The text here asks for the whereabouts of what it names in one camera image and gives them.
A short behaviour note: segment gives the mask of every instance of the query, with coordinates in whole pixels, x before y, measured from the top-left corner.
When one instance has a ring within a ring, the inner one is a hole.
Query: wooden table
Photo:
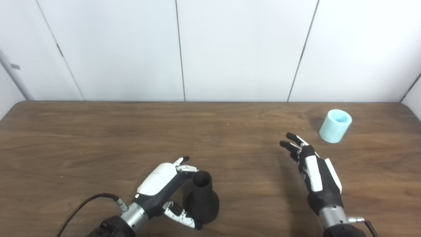
[[[317,132],[334,108],[353,123],[329,144]],[[0,122],[2,236],[54,236],[84,199],[110,192],[129,202],[158,164],[189,155],[213,176],[219,216],[201,231],[162,216],[139,236],[320,237],[297,165],[278,145],[286,132],[331,158],[348,215],[381,237],[421,234],[421,123],[402,104],[28,101]],[[97,199],[62,236],[85,236],[116,213]]]

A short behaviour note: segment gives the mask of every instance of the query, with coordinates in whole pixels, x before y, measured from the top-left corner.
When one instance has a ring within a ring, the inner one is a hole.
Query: light blue cup
[[[320,128],[320,136],[328,143],[341,141],[349,125],[352,123],[351,116],[343,110],[331,110]]]

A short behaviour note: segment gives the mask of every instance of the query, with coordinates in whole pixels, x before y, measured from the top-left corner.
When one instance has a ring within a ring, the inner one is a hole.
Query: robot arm
[[[173,193],[191,178],[198,169],[194,166],[182,165],[189,160],[181,157],[174,163],[162,163],[137,188],[137,194],[127,207],[121,200],[116,201],[123,211],[105,219],[88,237],[135,237],[136,231],[155,216],[165,214],[174,221],[195,229],[202,224],[192,218],[180,205],[169,201]]]
[[[313,146],[299,136],[287,133],[287,138],[297,145],[281,141],[280,146],[290,151],[291,158],[298,163],[298,170],[309,191],[307,201],[325,228],[323,236],[365,237],[363,231],[350,224],[356,222],[354,220],[357,218],[348,218],[345,214],[341,199],[342,185],[331,161],[321,159]]]
[[[128,206],[128,211],[121,218],[134,231],[147,220],[165,214],[169,218],[195,229],[202,225],[187,216],[178,204],[168,201],[173,193],[183,184],[186,178],[191,178],[198,171],[194,166],[182,165],[189,157],[181,157],[174,163],[162,163],[137,188],[137,194]]]

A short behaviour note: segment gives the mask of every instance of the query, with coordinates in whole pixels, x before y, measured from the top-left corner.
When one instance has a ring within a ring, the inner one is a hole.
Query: white wall panel
[[[39,0],[86,100],[184,100],[174,0]]]
[[[405,99],[402,101],[403,104],[408,106],[412,112],[421,120],[421,81],[418,80],[417,83],[412,87],[409,93],[406,95]]]
[[[286,101],[316,0],[177,0],[187,101]]]
[[[398,102],[420,73],[420,9],[321,0],[290,101]]]
[[[81,100],[36,1],[0,0],[0,49],[34,100]]]
[[[17,102],[25,100],[4,67],[0,64],[0,120]]]

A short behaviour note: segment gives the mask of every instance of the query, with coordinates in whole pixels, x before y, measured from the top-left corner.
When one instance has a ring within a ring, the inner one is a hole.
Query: black vase
[[[215,220],[219,212],[219,198],[212,190],[212,176],[197,171],[192,177],[192,192],[186,199],[186,211],[202,224]]]

